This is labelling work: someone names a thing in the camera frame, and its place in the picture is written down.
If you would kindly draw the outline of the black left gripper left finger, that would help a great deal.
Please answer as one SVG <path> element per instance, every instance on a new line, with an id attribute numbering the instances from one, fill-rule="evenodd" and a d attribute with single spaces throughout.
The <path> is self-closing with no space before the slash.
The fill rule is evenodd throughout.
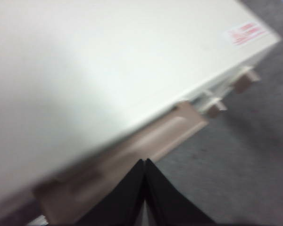
<path id="1" fill-rule="evenodd" d="M 132 226 L 144 196 L 144 161 L 138 160 L 119 184 L 85 214 L 79 226 Z"/>

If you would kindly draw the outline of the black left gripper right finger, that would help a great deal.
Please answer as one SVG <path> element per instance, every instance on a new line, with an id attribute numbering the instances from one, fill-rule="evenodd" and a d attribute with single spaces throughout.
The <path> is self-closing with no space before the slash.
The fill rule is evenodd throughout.
<path id="1" fill-rule="evenodd" d="M 159 226 L 210 226 L 215 221 L 182 195 L 150 160 L 145 161 L 146 201 Z"/>

